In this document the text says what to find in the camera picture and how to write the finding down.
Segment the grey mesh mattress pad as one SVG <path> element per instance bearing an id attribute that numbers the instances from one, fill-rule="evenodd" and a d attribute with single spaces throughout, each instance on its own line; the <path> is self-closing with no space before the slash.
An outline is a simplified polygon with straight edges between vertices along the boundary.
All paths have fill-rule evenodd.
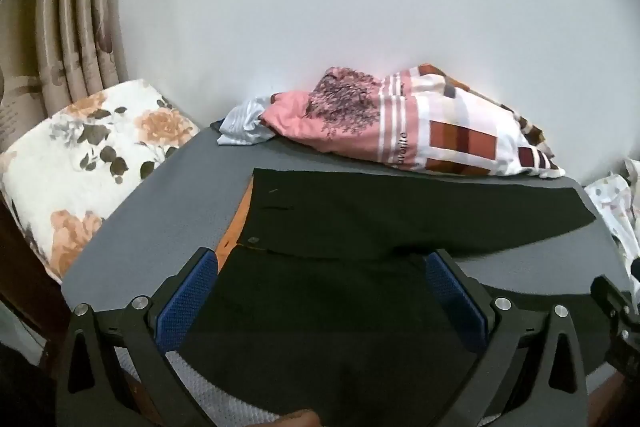
<path id="1" fill-rule="evenodd" d="M 608 332 L 602 363 L 596 369 L 586 369 L 582 358 L 588 393 L 585 426 L 592 423 L 595 411 L 606 407 L 619 383 L 634 378 L 625 377 L 605 361 L 610 343 L 608 319 L 590 295 L 593 280 L 604 275 L 634 309 L 630 283 L 608 229 L 575 181 L 539 180 L 526 176 L 510 180 L 462 179 L 393 171 L 368 162 L 324 156 L 280 139 L 250 148 L 223 147 L 217 144 L 215 132 L 209 129 L 200 132 L 156 169 L 105 221 L 64 279 L 63 293 L 67 302 L 73 309 L 88 303 L 96 312 L 122 309 L 134 297 L 151 297 L 164 280 L 177 274 L 201 247 L 215 253 L 217 282 L 224 262 L 243 230 L 252 198 L 254 172 L 259 169 L 572 188 L 593 213 L 594 219 L 585 231 L 574 232 L 562 239 L 561 246 L 567 249 L 568 260 L 576 265 L 575 277 L 568 283 L 552 281 L 550 291 L 555 296 L 588 296 L 604 318 Z M 527 294 L 532 290 L 525 255 L 524 248 L 516 248 L 512 253 L 500 251 L 465 258 L 449 256 L 464 274 L 482 284 L 491 296 L 509 298 L 510 291 Z M 168 361 L 192 398 L 214 422 L 212 426 L 282 426 L 287 423 L 327 426 L 311 409 L 269 413 L 233 398 L 194 372 L 178 350 L 167 353 Z"/>

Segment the beige curtain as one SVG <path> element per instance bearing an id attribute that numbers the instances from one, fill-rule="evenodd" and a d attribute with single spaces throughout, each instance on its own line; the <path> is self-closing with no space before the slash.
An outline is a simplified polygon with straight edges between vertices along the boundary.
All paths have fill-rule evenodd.
<path id="1" fill-rule="evenodd" d="M 111 0 L 1 0 L 1 146 L 119 82 Z"/>

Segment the floral white pillow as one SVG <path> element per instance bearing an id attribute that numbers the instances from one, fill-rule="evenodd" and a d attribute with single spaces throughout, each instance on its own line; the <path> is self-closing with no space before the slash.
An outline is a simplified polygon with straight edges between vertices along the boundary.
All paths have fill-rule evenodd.
<path id="1" fill-rule="evenodd" d="M 197 134 L 151 83 L 119 83 L 66 106 L 2 153 L 3 202 L 60 281 L 129 194 Z"/>

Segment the light blue striped cloth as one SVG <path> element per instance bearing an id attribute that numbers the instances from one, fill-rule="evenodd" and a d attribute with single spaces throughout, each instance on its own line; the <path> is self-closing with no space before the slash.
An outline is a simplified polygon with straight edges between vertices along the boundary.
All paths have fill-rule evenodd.
<path id="1" fill-rule="evenodd" d="M 271 98 L 249 98 L 233 107 L 219 126 L 217 144 L 221 146 L 251 146 L 271 140 L 276 134 L 262 122 L 262 114 L 271 105 Z"/>

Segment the white dotted cloth pile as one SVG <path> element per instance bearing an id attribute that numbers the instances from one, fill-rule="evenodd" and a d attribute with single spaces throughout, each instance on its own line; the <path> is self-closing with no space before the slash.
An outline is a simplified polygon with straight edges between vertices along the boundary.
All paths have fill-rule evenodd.
<path id="1" fill-rule="evenodd" d="M 594 207 L 603 218 L 617 244 L 634 302 L 639 302 L 639 280 L 631 273 L 639 259 L 639 161 L 626 158 L 626 176 L 610 173 L 585 187 Z"/>

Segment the pink patterned blanket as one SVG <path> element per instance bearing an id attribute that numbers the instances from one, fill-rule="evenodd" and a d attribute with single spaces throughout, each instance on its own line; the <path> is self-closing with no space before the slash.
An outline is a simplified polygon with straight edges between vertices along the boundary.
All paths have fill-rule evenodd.
<path id="1" fill-rule="evenodd" d="M 326 70 L 310 91 L 273 95 L 270 130 L 321 153 L 456 176 L 562 178 L 542 131 L 431 64 L 383 78 Z"/>

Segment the black pants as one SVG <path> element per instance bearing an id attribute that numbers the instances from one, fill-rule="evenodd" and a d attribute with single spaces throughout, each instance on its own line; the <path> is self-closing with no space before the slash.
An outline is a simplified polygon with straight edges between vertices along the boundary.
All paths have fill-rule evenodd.
<path id="1" fill-rule="evenodd" d="M 179 347 L 209 384 L 256 409 L 314 410 L 328 426 L 429 426 L 488 328 L 448 291 L 434 251 L 526 251 L 515 306 L 573 314 L 586 369 L 606 324 L 561 246 L 593 213 L 572 188 L 352 172 L 256 170 L 243 230 Z"/>

